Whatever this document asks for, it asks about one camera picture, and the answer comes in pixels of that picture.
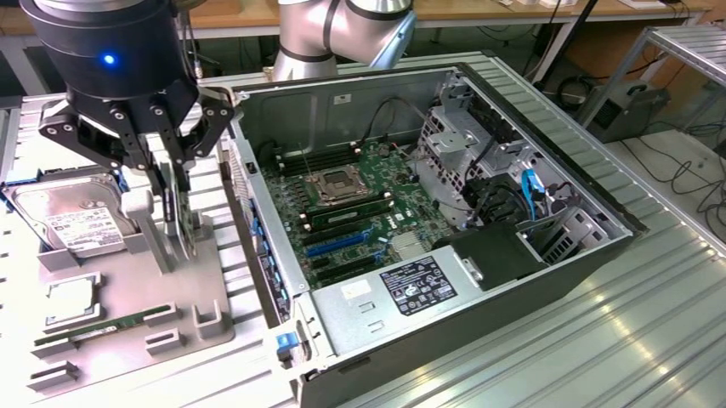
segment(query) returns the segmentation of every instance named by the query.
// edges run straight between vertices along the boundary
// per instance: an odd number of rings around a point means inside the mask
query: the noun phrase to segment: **blue led light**
[[[102,61],[106,65],[115,65],[116,64],[116,57],[111,54],[104,54],[102,57]]]

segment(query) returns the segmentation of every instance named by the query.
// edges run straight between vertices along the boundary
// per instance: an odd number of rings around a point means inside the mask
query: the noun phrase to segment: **blue latch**
[[[543,193],[545,186],[542,185],[541,179],[537,177],[534,170],[527,168],[522,172],[522,194],[525,195],[526,205],[530,207],[530,219],[535,220],[537,209],[533,200],[533,190],[538,190],[541,193]]]
[[[284,353],[299,346],[298,334],[295,332],[280,334],[276,337],[276,352]]]

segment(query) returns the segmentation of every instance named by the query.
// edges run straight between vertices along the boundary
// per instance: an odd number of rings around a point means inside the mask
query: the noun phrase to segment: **cpu socket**
[[[359,169],[345,166],[314,173],[306,181],[315,187],[319,205],[331,206],[369,194]]]

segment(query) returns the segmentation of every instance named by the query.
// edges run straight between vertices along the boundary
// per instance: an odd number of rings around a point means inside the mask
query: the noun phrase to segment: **hard drive label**
[[[426,257],[381,274],[398,311],[414,315],[454,298],[457,290],[434,257]]]
[[[106,207],[51,215],[46,221],[71,251],[106,247],[123,241],[122,231]]]

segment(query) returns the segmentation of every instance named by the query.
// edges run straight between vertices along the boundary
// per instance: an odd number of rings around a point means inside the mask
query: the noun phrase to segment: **barcode sticker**
[[[123,242],[122,231],[106,207],[46,218],[58,239],[71,251],[86,251]]]

